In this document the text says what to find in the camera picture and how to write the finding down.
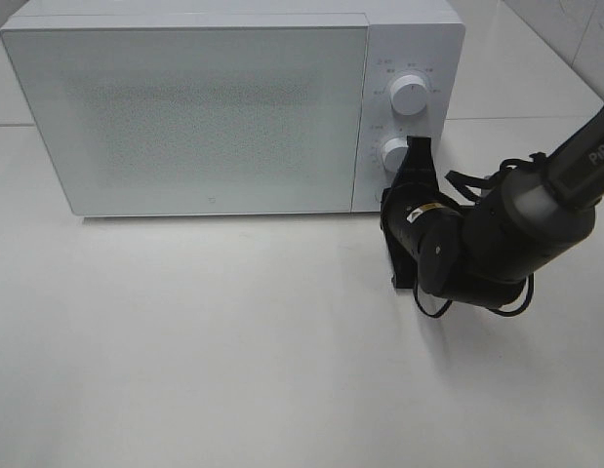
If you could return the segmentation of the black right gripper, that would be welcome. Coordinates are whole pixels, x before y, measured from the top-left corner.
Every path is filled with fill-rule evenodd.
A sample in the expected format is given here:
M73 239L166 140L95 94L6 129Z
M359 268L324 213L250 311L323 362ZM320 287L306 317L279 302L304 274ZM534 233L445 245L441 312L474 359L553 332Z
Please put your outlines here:
M426 136L408 136L408 149L390 188L406 184L422 185L438 191L439 185L431 152L431 138Z

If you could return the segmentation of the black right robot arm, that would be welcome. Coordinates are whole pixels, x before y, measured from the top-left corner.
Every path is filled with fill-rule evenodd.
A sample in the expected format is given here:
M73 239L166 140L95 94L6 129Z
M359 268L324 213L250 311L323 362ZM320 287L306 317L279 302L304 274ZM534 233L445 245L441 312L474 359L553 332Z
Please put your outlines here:
M555 151L510 158L487 177L450 171L467 200L439 189L427 137L410 136L381 201L381 230L397 290L502 317L531 303L535 272L592 232L604 196L604 105Z

